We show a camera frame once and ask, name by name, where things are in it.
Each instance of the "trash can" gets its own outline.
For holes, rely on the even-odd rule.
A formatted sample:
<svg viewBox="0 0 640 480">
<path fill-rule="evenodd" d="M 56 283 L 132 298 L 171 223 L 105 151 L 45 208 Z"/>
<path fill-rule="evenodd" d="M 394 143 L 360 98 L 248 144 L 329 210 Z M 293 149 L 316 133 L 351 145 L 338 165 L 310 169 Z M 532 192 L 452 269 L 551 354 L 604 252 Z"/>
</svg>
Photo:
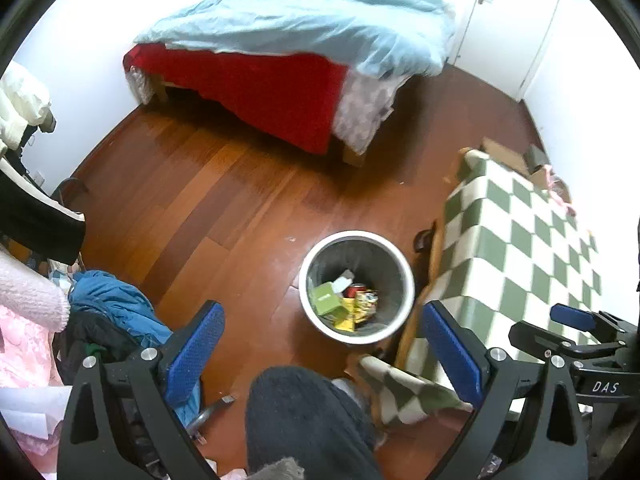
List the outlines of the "trash can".
<svg viewBox="0 0 640 480">
<path fill-rule="evenodd" d="M 356 326 L 355 332 L 336 330 L 316 314 L 310 294 L 316 286 L 332 282 L 345 269 L 354 283 L 378 292 L 376 314 Z M 366 231 L 343 231 L 319 241 L 302 262 L 298 279 L 306 316 L 320 331 L 347 344 L 371 344 L 392 335 L 405 322 L 414 304 L 414 276 L 404 255 L 389 240 Z"/>
</svg>

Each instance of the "screw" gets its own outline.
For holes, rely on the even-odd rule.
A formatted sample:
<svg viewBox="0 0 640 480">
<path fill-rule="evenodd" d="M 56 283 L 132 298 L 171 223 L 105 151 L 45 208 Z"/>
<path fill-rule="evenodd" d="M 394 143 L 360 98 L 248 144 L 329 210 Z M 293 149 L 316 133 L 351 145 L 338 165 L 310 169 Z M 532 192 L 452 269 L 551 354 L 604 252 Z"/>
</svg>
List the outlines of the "screw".
<svg viewBox="0 0 640 480">
<path fill-rule="evenodd" d="M 158 350 L 155 348 L 145 348 L 142 352 L 140 352 L 140 357 L 142 357 L 145 361 L 153 361 L 156 357 L 158 357 Z"/>
<path fill-rule="evenodd" d="M 551 358 L 551 364 L 556 368 L 562 368 L 564 366 L 564 359 L 562 359 L 559 355 L 554 355 Z"/>
<path fill-rule="evenodd" d="M 98 359 L 90 355 L 89 357 L 84 358 L 84 360 L 82 361 L 82 366 L 84 366 L 85 368 L 93 368 L 97 361 Z"/>
<path fill-rule="evenodd" d="M 504 361 L 507 358 L 507 352 L 502 348 L 491 348 L 489 355 L 496 361 Z"/>
</svg>

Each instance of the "wooden floor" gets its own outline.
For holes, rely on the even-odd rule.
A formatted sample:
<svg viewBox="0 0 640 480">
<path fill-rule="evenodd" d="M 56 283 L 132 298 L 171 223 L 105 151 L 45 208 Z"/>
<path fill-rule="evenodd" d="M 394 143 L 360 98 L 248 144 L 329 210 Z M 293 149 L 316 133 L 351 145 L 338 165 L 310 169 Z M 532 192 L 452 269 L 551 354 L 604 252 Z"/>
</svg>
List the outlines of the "wooden floor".
<svg viewBox="0 0 640 480">
<path fill-rule="evenodd" d="M 226 330 L 203 375 L 206 398 L 239 400 L 206 427 L 205 456 L 242 467 L 252 378 L 277 364 L 342 375 L 348 348 L 318 333 L 300 307 L 296 273 L 321 238 L 376 232 L 414 260 L 415 233 L 444 203 L 455 152 L 484 136 L 523 151 L 539 143 L 530 117 L 497 90 L 447 67 L 399 92 L 357 170 L 340 146 L 312 156 L 178 91 L 130 121 L 82 167 L 89 267 L 138 286 L 172 329 L 203 300 L 225 307 Z M 422 480 L 455 438 L 436 420 L 393 434 L 378 451 L 389 480 Z"/>
</svg>

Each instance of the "pink cloth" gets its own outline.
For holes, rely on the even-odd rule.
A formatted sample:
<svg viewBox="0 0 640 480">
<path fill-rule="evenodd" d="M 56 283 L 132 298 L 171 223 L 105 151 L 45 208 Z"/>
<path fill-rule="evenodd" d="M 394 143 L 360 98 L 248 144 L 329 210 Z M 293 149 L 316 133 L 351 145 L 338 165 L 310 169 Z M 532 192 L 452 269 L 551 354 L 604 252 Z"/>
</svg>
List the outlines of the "pink cloth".
<svg viewBox="0 0 640 480">
<path fill-rule="evenodd" d="M 542 169 L 545 170 L 545 178 L 546 178 L 546 188 L 549 190 L 549 196 L 552 200 L 554 200 L 560 207 L 564 208 L 571 216 L 575 216 L 575 208 L 573 205 L 564 201 L 564 199 L 555 192 L 555 185 L 552 176 L 551 166 L 545 164 L 542 166 Z"/>
<path fill-rule="evenodd" d="M 0 386 L 62 386 L 51 352 L 53 332 L 0 305 Z"/>
<path fill-rule="evenodd" d="M 34 454 L 37 456 L 45 456 L 49 450 L 57 447 L 60 444 L 60 433 L 62 432 L 62 422 L 60 422 L 56 429 L 53 430 L 53 434 L 49 435 L 47 440 L 43 440 L 41 438 L 36 438 L 31 435 L 26 435 L 21 433 L 20 431 L 10 430 L 11 434 L 14 436 L 14 439 L 20 445 L 20 448 L 24 452 L 28 452 L 30 454 Z"/>
<path fill-rule="evenodd" d="M 64 330 L 69 320 L 62 289 L 1 250 L 0 304 L 54 332 Z"/>
</svg>

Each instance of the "bed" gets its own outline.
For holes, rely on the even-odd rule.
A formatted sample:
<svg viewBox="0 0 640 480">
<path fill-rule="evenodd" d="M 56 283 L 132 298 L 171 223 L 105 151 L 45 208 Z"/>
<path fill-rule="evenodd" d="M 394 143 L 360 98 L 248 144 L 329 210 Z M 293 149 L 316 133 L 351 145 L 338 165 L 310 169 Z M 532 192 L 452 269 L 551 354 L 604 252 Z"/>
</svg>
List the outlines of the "bed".
<svg viewBox="0 0 640 480">
<path fill-rule="evenodd" d="M 245 122 L 355 166 L 412 75 L 438 75 L 454 30 L 443 0 L 203 0 L 135 39 L 124 69 L 143 102 L 193 89 Z"/>
</svg>

